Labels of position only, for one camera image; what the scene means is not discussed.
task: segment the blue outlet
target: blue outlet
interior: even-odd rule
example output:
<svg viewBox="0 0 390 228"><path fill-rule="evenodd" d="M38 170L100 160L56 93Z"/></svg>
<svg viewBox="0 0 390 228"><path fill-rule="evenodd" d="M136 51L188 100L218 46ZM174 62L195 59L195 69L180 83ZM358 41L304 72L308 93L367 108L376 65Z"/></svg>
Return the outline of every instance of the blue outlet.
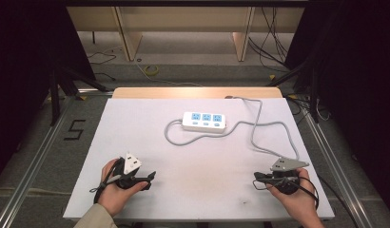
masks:
<svg viewBox="0 0 390 228"><path fill-rule="evenodd" d="M211 119L211 115L210 114L202 114L202 120L203 121L210 121Z"/></svg>
<svg viewBox="0 0 390 228"><path fill-rule="evenodd" d="M192 120L199 121L201 119L201 114L192 113Z"/></svg>
<svg viewBox="0 0 390 228"><path fill-rule="evenodd" d="M214 122L221 122L222 116L221 115L213 115L213 121Z"/></svg>

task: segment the white table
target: white table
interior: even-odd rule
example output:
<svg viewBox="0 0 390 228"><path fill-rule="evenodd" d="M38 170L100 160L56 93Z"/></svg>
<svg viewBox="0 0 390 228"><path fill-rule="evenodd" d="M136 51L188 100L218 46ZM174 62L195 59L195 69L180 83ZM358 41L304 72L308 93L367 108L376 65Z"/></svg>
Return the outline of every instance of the white table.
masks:
<svg viewBox="0 0 390 228"><path fill-rule="evenodd" d="M251 126L240 125L220 139L201 139L186 146L170 144L164 136L167 123L185 111L225 114L228 128L239 121L255 121L257 103L233 99L110 99L97 128L80 177L64 214L77 220L92 205L101 169L106 162L130 152L143 166L137 177L157 171L150 190L136 194L116 217L139 221L256 221L290 219L268 191L258 191L253 173L270 173L277 157L257 152L249 142ZM319 217L334 217L313 164L303 145L285 99L263 99L260 123L282 121L290 129L301 161L320 194ZM178 125L171 139L183 142L199 135ZM295 158L281 125L259 127L256 143Z"/></svg>

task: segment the power cord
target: power cord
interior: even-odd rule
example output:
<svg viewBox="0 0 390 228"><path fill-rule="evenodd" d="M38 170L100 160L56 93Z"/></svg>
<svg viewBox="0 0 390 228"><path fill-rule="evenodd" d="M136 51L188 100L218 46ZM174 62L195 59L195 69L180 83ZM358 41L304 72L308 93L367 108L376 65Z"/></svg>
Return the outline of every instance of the power cord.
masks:
<svg viewBox="0 0 390 228"><path fill-rule="evenodd" d="M331 190L332 193L334 193L335 197L340 201L341 205L343 206L343 208L345 209L345 211L347 212L349 217L352 219L355 227L359 228L359 225L356 222L355 218L353 217L352 212L347 207L346 203L341 199L340 195L338 195L338 193L335 191L335 189L323 177L321 177L319 174L317 174L317 176L319 177L320 181L322 181L329 188L329 190Z"/></svg>
<svg viewBox="0 0 390 228"><path fill-rule="evenodd" d="M302 108L304 108L307 112L304 114L304 116L298 121L297 124L300 123L301 120L303 120L305 118L305 116L307 114L309 114L311 112L311 108L310 106L308 105L309 102L307 100L303 100L303 99L298 99L298 98L294 98L292 97L293 95L300 95L301 93L290 93L290 94L286 94L286 95L283 95L285 97L285 99L291 103L294 103L296 105L299 106L299 111L293 115L298 115L300 114L300 111L302 110ZM317 106L316 106L316 110L317 110L317 113L319 114L320 118L323 120L323 121L328 121L330 118L331 118L331 113L328 112L328 115L327 117L323 117L321 112L323 110L325 110L326 108L319 108L319 103L320 103L320 99L317 100Z"/></svg>
<svg viewBox="0 0 390 228"><path fill-rule="evenodd" d="M317 196L315 196L313 193L311 193L310 191L308 191L307 189L305 189L301 185L299 185L299 184L295 183L294 181L292 181L292 179L296 179L296 178L295 177L284 177L284 178L276 178L276 179L256 179L256 180L252 181L252 184L254 185L255 189L257 189L257 190L267 190L267 189L269 189L271 187L280 186L283 183L290 183L290 184L294 185L295 187L301 189L303 192L305 192L311 198L313 198L314 201L316 202L315 206L316 206L316 210L317 210L319 208L319 205L320 205L320 196L319 196L319 192L317 191L317 188L314 185L314 183L311 180L307 179L307 178L299 177L299 179L303 179L303 180L306 180L306 181L311 183L311 185L314 188L314 192L315 192L315 194ZM271 183L271 186L270 187L266 186L265 188L257 187L257 185L255 183L256 182L261 182L261 181L269 182L269 183Z"/></svg>
<svg viewBox="0 0 390 228"><path fill-rule="evenodd" d="M104 63L106 63L106 62L109 62L109 61L111 61L111 60L117 58L116 55L105 54L105 53L103 53L103 52L95 52L94 54L89 55L88 58L91 58L91 57L93 57L94 55L97 55L97 54L102 54L102 55L110 56L111 58L108 59L108 60L105 60L105 61L103 61L103 62L101 62L101 63L91 63L91 64L93 64L93 65L101 65L101 64L104 64Z"/></svg>
<svg viewBox="0 0 390 228"><path fill-rule="evenodd" d="M293 104L296 104L296 106L299 108L299 110L297 112L292 112L293 116L297 116L302 112L302 108L299 106L299 104L297 102L293 101L292 99L287 99L287 98L286 98L286 100L293 103Z"/></svg>
<svg viewBox="0 0 390 228"><path fill-rule="evenodd" d="M110 78L112 81L116 81L116 79L115 78L113 78L113 77L111 77L111 76L109 76L108 74L106 74L106 73L94 73L94 74L102 74L102 75L106 75L108 78Z"/></svg>
<svg viewBox="0 0 390 228"><path fill-rule="evenodd" d="M272 34L272 37L274 38L275 40L275 45L276 45L276 50L278 51L278 54L283 62L283 58L286 58L286 55L284 54L285 52L287 53L287 50L284 48L284 46L282 45L281 41L279 40L279 37L276 33L276 14L277 14L277 8L272 8L272 23L271 25L269 26L269 22L268 22L268 19L266 18L266 14L263 10L263 7L261 7L261 10L263 12L263 17L265 19L265 22L269 28L269 32L268 34L266 35L266 38L267 36L269 35L269 33Z"/></svg>
<svg viewBox="0 0 390 228"><path fill-rule="evenodd" d="M278 64L282 65L283 67L286 67L284 65L284 62L278 60L277 58L275 58L273 55L269 54L266 50L263 49L263 44L261 47L259 47L251 38L248 38L248 40L251 42L249 43L249 45L251 46L251 48L257 52L259 55L260 55L260 62L261 64L266 67L266 68L269 68L269 69L273 69L273 70L276 70L276 71L279 71L279 72L284 72L284 73L287 73L288 70L279 70L279 69L275 69L275 68L271 68L271 67L268 67L266 66L264 63L263 63L263 60L261 59L261 57L264 57L265 59L268 59L268 60L273 60L275 62L277 62Z"/></svg>
<svg viewBox="0 0 390 228"><path fill-rule="evenodd" d="M191 143L194 143L195 141L198 141L199 139L201 138L222 138L222 137L226 137L228 135L230 135L235 129L236 127L239 125L239 124L248 124L248 125L252 125L252 132L251 132L251 136L250 136L250 142L251 144L258 149L259 152L262 152L262 153L266 153L266 154L271 154L271 155L274 155L274 156L277 156L277 157L283 157L283 158L287 158L287 159L291 159L291 158L288 158L284 155L281 155L277 152L274 152L273 150L270 150L270 149L266 149L266 148L263 148L263 147L260 147L258 145L255 144L254 142L254 133L255 133L255 129L257 126L270 126L270 125L275 125L275 124L281 124L284 129L286 130L286 133L287 133L287 137L288 137L288 140L296 154L296 160L298 160L300 158L300 155L299 155L299 151L297 150L296 148L296 145L293 143L293 140L291 138L291 135L290 135L290 131L286 125L286 123L284 122L271 122L271 123L258 123L259 119L260 119L260 115L261 115L261 110L263 108L263 102L261 100L253 100L253 99L247 99L247 98L242 98L242 97L232 97L232 99L242 99L243 101L249 101L249 102L258 102L260 103L260 106L259 106L259 110L258 110L258 114L257 114L257 118L255 120L255 123L250 123L250 122L245 122L245 121L238 121L237 123L234 124L234 126L231 128L230 131L228 131L227 133L225 134L222 134L222 135L210 135L210 134L204 134L204 135L201 135L201 136L198 136L190 141L187 141L187 142L174 142L173 140L171 140L168 136L168 130L169 128L174 125L174 124L181 124L183 122L182 119L177 119L177 120L173 120L171 121L170 123L168 123L166 125L166 128L165 128L165 137L166 139L171 143L171 144L174 144L174 145L177 145L177 146L183 146L183 145L188 145L188 144L191 144Z"/></svg>

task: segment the power strip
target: power strip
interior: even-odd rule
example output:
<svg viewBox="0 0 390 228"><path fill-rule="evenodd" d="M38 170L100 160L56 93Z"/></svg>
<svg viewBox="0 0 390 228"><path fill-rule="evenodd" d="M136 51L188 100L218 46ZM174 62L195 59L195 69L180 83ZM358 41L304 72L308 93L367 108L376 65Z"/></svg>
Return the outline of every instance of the power strip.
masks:
<svg viewBox="0 0 390 228"><path fill-rule="evenodd" d="M124 165L124 174L129 174L133 170L139 168L142 163L133 155L127 153Z"/></svg>
<svg viewBox="0 0 390 228"><path fill-rule="evenodd" d="M184 130L205 133L223 133L225 128L225 115L201 112L184 113Z"/></svg>

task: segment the human hand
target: human hand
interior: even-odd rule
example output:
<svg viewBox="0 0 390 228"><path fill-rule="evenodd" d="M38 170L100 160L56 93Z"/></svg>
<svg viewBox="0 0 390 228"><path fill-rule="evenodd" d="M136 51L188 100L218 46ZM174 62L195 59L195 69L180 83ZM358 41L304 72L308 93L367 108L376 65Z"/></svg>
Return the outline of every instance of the human hand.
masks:
<svg viewBox="0 0 390 228"><path fill-rule="evenodd" d="M109 161L106 166L103 167L101 181L107 176L107 173L111 169L112 165L117 161L117 159ZM130 197L132 197L135 193L141 191L144 187L147 186L147 182L139 182L135 184L133 187L128 189L119 188L115 183L111 183L107 185L98 199L98 203L104 206L108 213L114 217L118 213L122 211L124 205L127 203Z"/></svg>
<svg viewBox="0 0 390 228"><path fill-rule="evenodd" d="M307 170L298 168L296 171L299 173L299 177L301 177L300 186L314 194L314 187L308 181L310 178ZM302 189L297 190L291 195L286 195L271 184L267 184L266 187L269 192L283 204L287 213L293 219L297 220L303 227L323 227L317 215L315 200Z"/></svg>

